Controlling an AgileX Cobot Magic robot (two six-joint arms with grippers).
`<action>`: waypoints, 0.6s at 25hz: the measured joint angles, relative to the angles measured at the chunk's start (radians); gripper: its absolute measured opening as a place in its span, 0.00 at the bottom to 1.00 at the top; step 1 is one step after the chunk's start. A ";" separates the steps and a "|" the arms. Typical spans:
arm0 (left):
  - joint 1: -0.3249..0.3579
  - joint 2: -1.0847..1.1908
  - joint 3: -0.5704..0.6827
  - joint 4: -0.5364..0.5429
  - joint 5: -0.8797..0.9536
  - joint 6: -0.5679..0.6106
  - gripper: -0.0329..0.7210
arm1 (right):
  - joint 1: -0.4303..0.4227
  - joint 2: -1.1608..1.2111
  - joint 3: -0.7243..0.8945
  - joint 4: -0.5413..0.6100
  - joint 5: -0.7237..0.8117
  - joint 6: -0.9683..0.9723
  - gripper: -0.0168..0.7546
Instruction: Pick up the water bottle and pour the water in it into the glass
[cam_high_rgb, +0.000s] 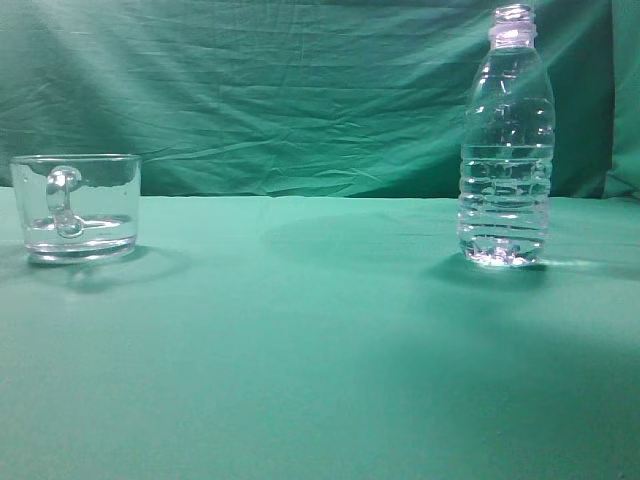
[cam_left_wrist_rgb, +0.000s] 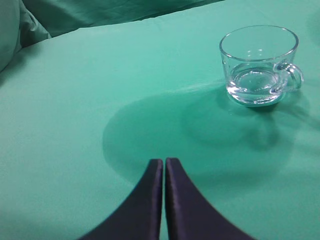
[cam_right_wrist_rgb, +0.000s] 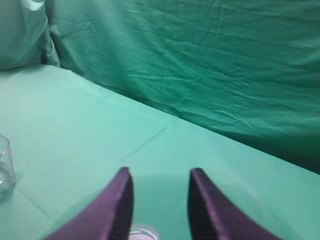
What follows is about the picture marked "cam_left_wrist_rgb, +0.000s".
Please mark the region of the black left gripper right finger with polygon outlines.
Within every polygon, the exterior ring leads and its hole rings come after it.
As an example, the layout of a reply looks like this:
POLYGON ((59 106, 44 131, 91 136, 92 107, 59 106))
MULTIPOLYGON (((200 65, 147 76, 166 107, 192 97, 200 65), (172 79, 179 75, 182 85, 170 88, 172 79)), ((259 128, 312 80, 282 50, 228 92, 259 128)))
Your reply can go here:
POLYGON ((165 160, 165 215, 170 240, 253 239, 206 200, 178 158, 165 160))

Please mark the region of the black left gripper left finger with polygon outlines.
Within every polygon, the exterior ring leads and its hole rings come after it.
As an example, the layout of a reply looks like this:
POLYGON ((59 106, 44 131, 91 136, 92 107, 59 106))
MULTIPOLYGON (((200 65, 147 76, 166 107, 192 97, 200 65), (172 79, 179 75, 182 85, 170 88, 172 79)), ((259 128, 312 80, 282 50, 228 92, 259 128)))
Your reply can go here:
POLYGON ((163 161, 151 159, 132 192, 82 240, 158 240, 163 200, 163 161))

